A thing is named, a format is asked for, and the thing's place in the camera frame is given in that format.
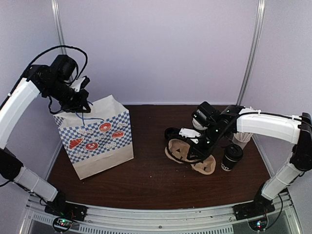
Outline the brown cardboard cup carrier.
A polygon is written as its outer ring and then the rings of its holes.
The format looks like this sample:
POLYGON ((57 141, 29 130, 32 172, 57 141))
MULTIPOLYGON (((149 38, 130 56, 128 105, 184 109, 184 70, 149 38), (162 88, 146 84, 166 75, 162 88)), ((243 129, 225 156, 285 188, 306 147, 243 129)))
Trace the brown cardboard cup carrier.
POLYGON ((187 141, 173 138, 170 139, 165 147, 165 155, 179 164, 190 164, 194 171, 197 171, 203 175, 211 175, 215 172, 216 160, 213 155, 208 156, 203 161, 200 161, 191 152, 191 144, 187 141))

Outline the stack of paper coffee cups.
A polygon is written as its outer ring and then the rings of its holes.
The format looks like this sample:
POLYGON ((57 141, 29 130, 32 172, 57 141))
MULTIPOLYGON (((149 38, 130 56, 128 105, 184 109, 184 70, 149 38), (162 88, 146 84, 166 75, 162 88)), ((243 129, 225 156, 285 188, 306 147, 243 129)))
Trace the stack of paper coffee cups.
POLYGON ((207 127, 204 127, 202 126, 196 119, 193 118, 192 120, 192 125, 193 125, 193 128, 198 131, 198 132, 204 132, 207 127))

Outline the single black paper coffee cup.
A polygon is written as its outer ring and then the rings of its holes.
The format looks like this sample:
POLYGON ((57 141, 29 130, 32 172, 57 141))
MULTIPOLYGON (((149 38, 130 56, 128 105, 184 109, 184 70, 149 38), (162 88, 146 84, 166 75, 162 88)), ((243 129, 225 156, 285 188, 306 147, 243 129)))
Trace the single black paper coffee cup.
POLYGON ((231 171, 242 158, 243 150, 239 145, 228 145, 224 149, 224 156, 221 162, 221 168, 224 171, 231 171))

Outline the blue checkered paper bag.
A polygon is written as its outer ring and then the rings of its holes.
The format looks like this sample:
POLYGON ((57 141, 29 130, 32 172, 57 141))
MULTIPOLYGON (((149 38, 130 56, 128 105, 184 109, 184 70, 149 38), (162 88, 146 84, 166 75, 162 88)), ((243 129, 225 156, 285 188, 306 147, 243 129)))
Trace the blue checkered paper bag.
POLYGON ((134 159, 130 113, 112 95, 85 114, 54 115, 64 149, 80 180, 134 159))

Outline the black plastic cup lid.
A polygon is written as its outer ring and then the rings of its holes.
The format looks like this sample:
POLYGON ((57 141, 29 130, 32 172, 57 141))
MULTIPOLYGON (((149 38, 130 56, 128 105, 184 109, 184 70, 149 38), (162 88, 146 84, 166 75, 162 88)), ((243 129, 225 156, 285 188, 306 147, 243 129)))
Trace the black plastic cup lid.
POLYGON ((231 144, 225 148, 224 155, 233 161, 241 160, 243 157, 243 150, 238 145, 231 144))

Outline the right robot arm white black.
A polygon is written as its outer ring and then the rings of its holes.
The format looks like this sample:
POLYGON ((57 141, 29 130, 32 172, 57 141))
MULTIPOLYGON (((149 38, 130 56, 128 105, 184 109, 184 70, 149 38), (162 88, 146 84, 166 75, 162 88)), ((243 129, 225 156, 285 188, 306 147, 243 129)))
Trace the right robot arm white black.
POLYGON ((207 159, 219 140, 227 133, 247 133, 281 139, 293 144, 292 154, 281 169, 262 186, 261 193, 250 204, 254 215, 262 214, 277 195, 300 174, 312 168, 312 118, 301 115, 285 116, 230 105, 220 112, 207 102, 201 103, 192 117, 204 132, 181 128, 179 134, 193 142, 188 160, 207 159))

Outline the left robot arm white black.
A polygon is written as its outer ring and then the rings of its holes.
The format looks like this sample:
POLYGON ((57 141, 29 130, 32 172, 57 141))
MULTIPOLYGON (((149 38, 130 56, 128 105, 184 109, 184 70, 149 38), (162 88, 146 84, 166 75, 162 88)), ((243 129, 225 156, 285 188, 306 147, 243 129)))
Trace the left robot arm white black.
POLYGON ((69 81, 76 69, 76 61, 67 55, 58 55, 51 65, 31 63, 0 106, 1 176, 51 203, 52 210, 59 216, 66 216, 70 212, 70 205, 62 200, 60 191, 26 168, 6 145, 17 122, 38 96, 57 100, 63 112, 90 113, 91 108, 87 101, 89 93, 85 90, 90 79, 79 76, 74 81, 69 81))

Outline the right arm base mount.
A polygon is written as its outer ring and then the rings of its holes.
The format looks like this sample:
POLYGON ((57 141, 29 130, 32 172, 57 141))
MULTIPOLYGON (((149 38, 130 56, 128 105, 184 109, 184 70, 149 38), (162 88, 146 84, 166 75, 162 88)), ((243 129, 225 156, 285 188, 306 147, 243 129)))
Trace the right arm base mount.
POLYGON ((248 202, 233 206, 236 220, 249 219, 256 216, 264 216, 267 213, 275 211, 273 204, 265 204, 263 202, 248 202))

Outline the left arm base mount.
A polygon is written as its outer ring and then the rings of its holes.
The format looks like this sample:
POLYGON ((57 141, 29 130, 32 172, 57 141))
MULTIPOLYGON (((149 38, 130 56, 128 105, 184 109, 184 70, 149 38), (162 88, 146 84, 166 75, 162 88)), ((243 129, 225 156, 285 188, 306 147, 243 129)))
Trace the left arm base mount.
POLYGON ((74 203, 65 203, 65 207, 61 208, 51 208, 50 206, 46 206, 44 211, 48 214, 52 214, 58 217, 63 217, 68 220, 73 221, 84 221, 88 208, 84 205, 77 205, 74 203))

